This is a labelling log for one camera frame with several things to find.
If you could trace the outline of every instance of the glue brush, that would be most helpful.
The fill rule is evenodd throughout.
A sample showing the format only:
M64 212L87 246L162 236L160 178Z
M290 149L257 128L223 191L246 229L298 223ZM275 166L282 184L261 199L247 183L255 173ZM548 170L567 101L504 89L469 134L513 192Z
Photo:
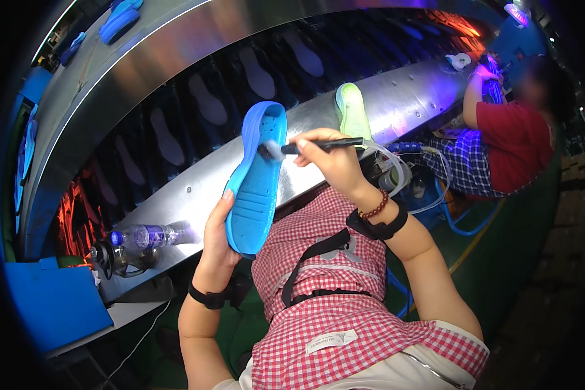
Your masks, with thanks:
M312 141L324 152L329 152L332 149L346 148L354 145L362 145L364 138L340 138L339 140L330 141ZM257 147L257 152L265 159L272 159L282 161L287 154L299 154L296 144L288 144L279 146L277 142L273 140L265 141Z

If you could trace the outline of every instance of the bottle cap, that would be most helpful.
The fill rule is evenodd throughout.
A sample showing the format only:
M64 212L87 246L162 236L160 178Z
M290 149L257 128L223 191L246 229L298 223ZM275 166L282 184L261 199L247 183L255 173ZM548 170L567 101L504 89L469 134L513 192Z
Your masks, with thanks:
M113 245L121 245L124 242L124 235L122 234L121 231L112 231L110 233L110 242L113 243Z

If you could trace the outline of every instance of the plaid fabric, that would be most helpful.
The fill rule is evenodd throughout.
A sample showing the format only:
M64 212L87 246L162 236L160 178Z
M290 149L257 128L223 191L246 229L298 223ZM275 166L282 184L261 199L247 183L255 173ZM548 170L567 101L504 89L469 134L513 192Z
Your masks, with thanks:
M481 132L478 130L465 131L457 140L431 136L421 142L444 154L451 169L450 187L465 194L484 198L506 198L521 192L537 179L537 177L534 178L525 186L511 193L494 190L491 187L488 145L481 140ZM423 153L416 156L416 161L421 165L428 166L444 182L447 181L442 167L442 159L439 156Z
M299 270L292 296L319 288L367 291L366 295L327 295L284 310L281 290L308 246L345 226L354 209L332 188L308 206L274 223L252 265L265 316L273 318L265 338L253 347L254 389L314 389L365 370L408 346L421 343L477 376L487 359L485 348L460 334L436 328L433 321L406 323L380 302L385 296L385 246L349 230L353 253L339 251L331 260L310 258ZM329 332L355 330L358 339L306 354L306 344Z

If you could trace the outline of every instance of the hand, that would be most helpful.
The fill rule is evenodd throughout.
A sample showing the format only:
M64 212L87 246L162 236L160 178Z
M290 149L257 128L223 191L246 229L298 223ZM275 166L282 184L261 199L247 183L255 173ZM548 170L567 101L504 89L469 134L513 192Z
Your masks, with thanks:
M228 244L225 220L234 204L234 192L226 190L210 213L204 230L204 250L193 276L194 287L202 293L220 293L228 285L241 254Z
M332 149L326 153L312 142L341 138L350 138L350 136L334 129L315 129L294 136L290 142L297 144L299 156L293 162L302 168L313 162L323 173L329 185L355 202L369 189L369 186L372 187L362 175L355 148L351 146Z
M481 64L479 64L476 69L475 72L476 74L479 74L481 76L481 78L483 78L484 81L488 81L488 80L498 80L499 76L493 74L492 72L488 71L487 68Z

